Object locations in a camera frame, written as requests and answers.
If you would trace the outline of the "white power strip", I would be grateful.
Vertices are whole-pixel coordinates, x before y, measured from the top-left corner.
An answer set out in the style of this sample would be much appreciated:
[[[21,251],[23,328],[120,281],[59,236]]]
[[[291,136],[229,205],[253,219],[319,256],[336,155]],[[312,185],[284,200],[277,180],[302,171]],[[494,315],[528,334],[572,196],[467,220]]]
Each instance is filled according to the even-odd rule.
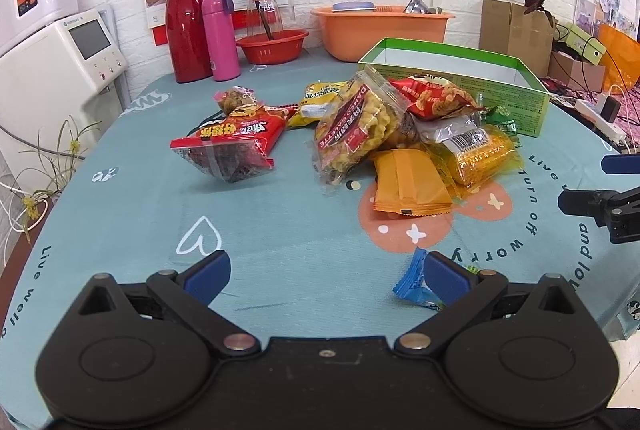
[[[596,106],[585,100],[577,100],[574,109],[582,119],[585,119],[590,126],[596,128],[608,142],[612,144],[624,144],[627,141],[626,132],[614,122],[605,120]]]

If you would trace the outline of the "white snack packet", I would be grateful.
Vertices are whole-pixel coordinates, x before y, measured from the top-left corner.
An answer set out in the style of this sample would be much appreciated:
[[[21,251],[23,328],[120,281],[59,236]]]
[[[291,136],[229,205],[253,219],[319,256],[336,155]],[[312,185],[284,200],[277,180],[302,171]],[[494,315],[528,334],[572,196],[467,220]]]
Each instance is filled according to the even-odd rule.
[[[438,144],[478,127],[472,116],[460,115],[434,120],[413,119],[416,132],[423,143]]]

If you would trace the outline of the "blue candy wrapper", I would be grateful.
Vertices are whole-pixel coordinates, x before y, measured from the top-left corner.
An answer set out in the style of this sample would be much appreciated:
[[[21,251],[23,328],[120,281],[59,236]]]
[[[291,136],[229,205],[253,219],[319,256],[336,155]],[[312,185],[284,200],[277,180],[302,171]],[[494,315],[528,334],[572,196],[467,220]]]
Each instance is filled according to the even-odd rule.
[[[402,301],[423,306],[424,308],[440,311],[444,304],[427,286],[424,276],[424,262],[427,251],[421,248],[414,250],[411,262],[406,272],[397,284],[393,286],[394,295]]]

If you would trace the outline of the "brown cardboard box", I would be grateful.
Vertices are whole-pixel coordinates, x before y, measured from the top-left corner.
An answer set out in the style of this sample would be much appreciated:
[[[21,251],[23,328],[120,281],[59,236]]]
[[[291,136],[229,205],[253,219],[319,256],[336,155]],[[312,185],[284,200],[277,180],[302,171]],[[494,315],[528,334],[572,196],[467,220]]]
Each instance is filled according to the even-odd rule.
[[[517,57],[537,77],[548,75],[553,28],[543,12],[524,13],[523,5],[483,0],[480,49]]]

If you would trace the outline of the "light green small box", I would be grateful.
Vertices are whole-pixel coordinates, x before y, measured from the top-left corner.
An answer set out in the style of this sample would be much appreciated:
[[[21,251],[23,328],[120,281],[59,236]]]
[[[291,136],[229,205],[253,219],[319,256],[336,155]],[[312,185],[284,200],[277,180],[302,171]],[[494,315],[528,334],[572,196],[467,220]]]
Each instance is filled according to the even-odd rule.
[[[556,23],[554,38],[593,65],[599,65],[606,53],[606,47],[596,37],[575,24]]]

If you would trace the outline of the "orange snack packet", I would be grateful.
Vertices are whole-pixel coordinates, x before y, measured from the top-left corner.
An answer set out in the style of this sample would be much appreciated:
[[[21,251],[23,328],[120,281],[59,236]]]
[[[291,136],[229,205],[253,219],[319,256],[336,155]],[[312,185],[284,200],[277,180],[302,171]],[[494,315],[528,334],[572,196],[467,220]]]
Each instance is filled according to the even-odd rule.
[[[376,171],[374,210],[400,216],[448,213],[452,199],[427,153],[396,148],[373,155]]]

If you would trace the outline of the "red fried snack bag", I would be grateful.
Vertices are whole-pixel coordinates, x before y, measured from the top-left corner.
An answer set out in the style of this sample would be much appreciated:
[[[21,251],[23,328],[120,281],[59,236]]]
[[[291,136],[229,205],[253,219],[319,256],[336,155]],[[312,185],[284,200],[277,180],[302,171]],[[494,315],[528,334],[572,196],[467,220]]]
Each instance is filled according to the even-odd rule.
[[[446,78],[407,77],[390,79],[390,84],[409,101],[409,112],[424,121],[483,109],[469,92]]]

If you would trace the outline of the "yellow transparent snack bag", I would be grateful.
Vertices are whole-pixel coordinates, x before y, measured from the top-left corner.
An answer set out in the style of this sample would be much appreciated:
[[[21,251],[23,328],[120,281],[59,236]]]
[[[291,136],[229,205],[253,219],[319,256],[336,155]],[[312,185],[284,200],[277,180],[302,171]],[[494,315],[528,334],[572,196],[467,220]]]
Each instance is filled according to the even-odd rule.
[[[446,187],[459,199],[496,176],[523,168],[512,138],[494,126],[479,127],[427,148]]]

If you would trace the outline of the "green candy packet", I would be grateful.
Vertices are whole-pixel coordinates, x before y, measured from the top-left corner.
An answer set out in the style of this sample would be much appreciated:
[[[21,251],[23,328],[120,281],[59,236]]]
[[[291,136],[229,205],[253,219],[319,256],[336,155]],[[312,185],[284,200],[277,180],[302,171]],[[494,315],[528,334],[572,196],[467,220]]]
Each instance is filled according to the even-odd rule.
[[[494,126],[509,136],[518,135],[518,126],[510,112],[503,106],[495,106],[484,113],[484,123]]]

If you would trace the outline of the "pink nut snack bag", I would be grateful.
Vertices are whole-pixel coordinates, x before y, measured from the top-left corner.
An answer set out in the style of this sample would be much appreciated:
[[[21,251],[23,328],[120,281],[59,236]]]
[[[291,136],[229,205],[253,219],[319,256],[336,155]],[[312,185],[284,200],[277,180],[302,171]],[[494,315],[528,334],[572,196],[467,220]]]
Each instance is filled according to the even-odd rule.
[[[232,86],[227,90],[217,91],[214,101],[225,115],[230,115],[241,106],[259,104],[254,91],[244,86]]]

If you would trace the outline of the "orange plastic basin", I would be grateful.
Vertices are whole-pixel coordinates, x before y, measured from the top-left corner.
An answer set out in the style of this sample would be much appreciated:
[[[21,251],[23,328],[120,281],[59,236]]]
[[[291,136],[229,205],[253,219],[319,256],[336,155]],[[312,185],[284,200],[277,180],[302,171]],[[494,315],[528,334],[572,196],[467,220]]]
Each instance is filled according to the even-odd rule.
[[[380,40],[399,38],[442,43],[454,14],[405,13],[402,6],[377,5],[373,11],[333,12],[314,8],[323,46],[337,60],[355,63]]]

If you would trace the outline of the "Danco Galette cookie bag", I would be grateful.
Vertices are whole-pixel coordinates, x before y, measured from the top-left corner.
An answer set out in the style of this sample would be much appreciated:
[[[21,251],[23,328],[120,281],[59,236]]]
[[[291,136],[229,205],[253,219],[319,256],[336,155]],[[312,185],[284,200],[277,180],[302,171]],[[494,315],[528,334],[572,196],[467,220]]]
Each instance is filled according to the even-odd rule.
[[[328,104],[314,129],[314,168],[326,185],[337,185],[375,150],[419,141],[409,100],[374,67],[366,66]]]

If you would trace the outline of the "yellow chips bag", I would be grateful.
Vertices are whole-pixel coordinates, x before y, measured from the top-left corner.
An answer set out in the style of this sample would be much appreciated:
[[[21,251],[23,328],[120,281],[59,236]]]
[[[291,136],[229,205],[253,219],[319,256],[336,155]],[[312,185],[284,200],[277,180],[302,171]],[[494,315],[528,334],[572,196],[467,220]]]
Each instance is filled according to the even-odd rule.
[[[288,128],[303,128],[318,122],[345,84],[345,81],[308,84],[302,99],[295,105],[291,117],[288,118]]]

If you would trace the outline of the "orange bag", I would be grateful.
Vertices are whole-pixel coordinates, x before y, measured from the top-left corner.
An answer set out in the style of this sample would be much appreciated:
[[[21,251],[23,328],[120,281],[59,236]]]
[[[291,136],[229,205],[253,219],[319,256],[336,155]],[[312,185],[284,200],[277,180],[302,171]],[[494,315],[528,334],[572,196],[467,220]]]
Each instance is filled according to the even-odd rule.
[[[620,93],[620,88],[631,89],[639,80],[639,43],[607,24],[600,25],[598,40],[605,47],[600,60],[605,68],[603,90],[611,86],[616,86],[614,93]]]

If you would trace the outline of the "red Vidal snack bag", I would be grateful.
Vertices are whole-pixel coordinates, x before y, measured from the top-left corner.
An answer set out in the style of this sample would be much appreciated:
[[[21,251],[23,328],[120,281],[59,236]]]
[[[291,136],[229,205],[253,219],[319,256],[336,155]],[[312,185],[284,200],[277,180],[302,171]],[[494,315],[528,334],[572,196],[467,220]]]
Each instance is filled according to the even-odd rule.
[[[242,105],[216,124],[203,124],[170,149],[203,173],[234,183],[273,169],[270,152],[288,125],[292,109]]]

